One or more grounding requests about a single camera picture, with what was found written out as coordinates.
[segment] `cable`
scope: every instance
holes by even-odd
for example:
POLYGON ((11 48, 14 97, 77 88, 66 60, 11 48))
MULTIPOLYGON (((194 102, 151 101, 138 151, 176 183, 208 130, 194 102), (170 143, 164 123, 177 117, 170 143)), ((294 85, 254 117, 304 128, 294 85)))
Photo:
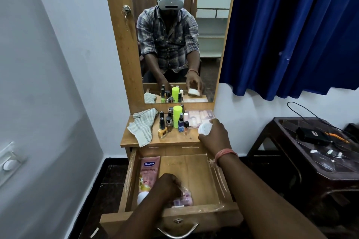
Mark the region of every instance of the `cable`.
POLYGON ((357 143, 359 143, 359 141, 357 140, 357 138, 356 138, 354 135, 352 135, 352 134, 350 134, 350 133, 348 133, 348 132, 342 130, 341 128, 337 128, 337 127, 335 127, 335 126, 333 126, 333 125, 327 123, 326 121, 324 121, 323 119, 321 119, 319 116, 317 116, 316 114, 314 114, 311 110, 307 109, 307 108, 304 107, 303 105, 300 105, 300 104, 298 104, 297 102, 294 102, 294 101, 289 101, 289 102, 287 102, 287 107, 288 107, 292 112, 298 114, 298 115, 299 115, 305 122, 307 122, 309 125, 311 125, 311 126, 317 128, 316 126, 314 126, 314 125, 312 125, 311 123, 309 123, 308 120, 306 120, 303 116, 301 116, 299 113, 297 113, 295 110, 293 110, 293 109, 289 106, 289 103, 294 103, 294 104, 297 104, 298 106, 301 106, 302 108, 304 108, 304 109, 306 109, 308 112, 310 112, 312 115, 314 115, 316 118, 318 118, 323 124, 325 124, 325 125, 327 125, 327 126, 329 126, 329 127, 332 127, 332 128, 336 128, 336 129, 338 129, 338 130, 344 132, 345 134, 350 135, 351 137, 353 137, 353 138, 357 141, 357 143))

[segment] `vaseline logo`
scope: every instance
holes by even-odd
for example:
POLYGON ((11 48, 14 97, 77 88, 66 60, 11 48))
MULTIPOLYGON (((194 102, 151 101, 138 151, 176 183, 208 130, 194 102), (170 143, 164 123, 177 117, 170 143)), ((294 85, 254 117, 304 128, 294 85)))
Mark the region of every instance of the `vaseline logo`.
POLYGON ((155 165, 155 162, 147 162, 147 163, 144 163, 143 165, 144 165, 144 166, 147 166, 147 167, 149 167, 149 166, 154 166, 154 165, 155 165))

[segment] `person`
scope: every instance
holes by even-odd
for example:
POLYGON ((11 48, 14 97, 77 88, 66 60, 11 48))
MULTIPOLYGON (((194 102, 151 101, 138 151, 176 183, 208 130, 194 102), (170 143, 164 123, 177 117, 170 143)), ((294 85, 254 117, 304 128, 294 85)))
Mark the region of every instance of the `person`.
POLYGON ((187 89, 196 88, 202 94, 198 25, 194 17, 184 8, 161 10, 157 5, 139 15, 136 27, 141 54, 149 68, 143 82, 164 84, 168 91, 170 82, 186 82, 187 89))
MULTIPOLYGON (((201 143, 212 155, 222 149, 231 149, 223 124, 218 119, 211 122, 213 126, 209 135, 199 135, 201 143)), ((326 238, 302 213, 243 164, 238 156, 225 154, 218 159, 218 165, 255 239, 326 238)), ((150 238, 164 205, 181 195, 180 185, 173 174, 163 174, 114 239, 150 238)))

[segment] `curtain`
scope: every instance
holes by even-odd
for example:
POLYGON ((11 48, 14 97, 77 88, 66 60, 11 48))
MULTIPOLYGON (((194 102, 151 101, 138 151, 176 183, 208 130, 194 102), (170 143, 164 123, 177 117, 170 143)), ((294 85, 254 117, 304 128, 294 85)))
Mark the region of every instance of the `curtain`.
POLYGON ((359 0, 234 0, 220 82, 242 96, 359 87, 359 0))

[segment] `drawer handle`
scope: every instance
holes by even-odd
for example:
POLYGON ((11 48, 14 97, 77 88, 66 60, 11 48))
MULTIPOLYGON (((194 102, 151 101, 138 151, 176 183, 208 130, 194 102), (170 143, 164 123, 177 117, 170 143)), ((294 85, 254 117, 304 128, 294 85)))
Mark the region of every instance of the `drawer handle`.
POLYGON ((182 235, 182 236, 172 236, 172 235, 168 234, 167 232, 161 230, 160 228, 157 228, 157 229, 158 229, 160 232, 162 232, 164 235, 166 235, 167 237, 169 237, 169 238, 172 238, 172 239, 183 239, 183 238, 186 238, 187 236, 189 236, 189 235, 192 233, 192 231, 195 230, 195 228, 196 228, 197 226, 198 226, 198 223, 195 224, 195 225, 190 229, 189 232, 187 232, 186 234, 184 234, 184 235, 182 235))

